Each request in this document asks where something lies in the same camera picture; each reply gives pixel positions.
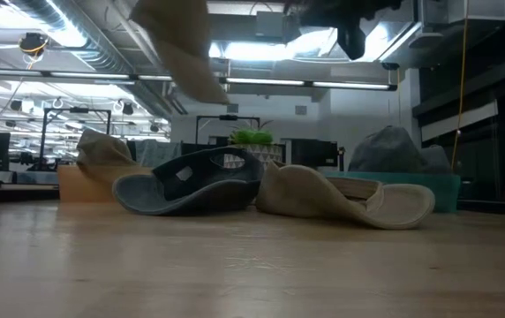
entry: wooden table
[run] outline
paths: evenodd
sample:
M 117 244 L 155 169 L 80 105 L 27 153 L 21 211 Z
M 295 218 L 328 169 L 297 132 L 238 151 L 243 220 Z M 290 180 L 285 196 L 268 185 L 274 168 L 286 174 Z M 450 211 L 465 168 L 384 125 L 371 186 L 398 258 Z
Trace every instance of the wooden table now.
M 376 231 L 0 205 L 0 317 L 505 317 L 505 216 Z

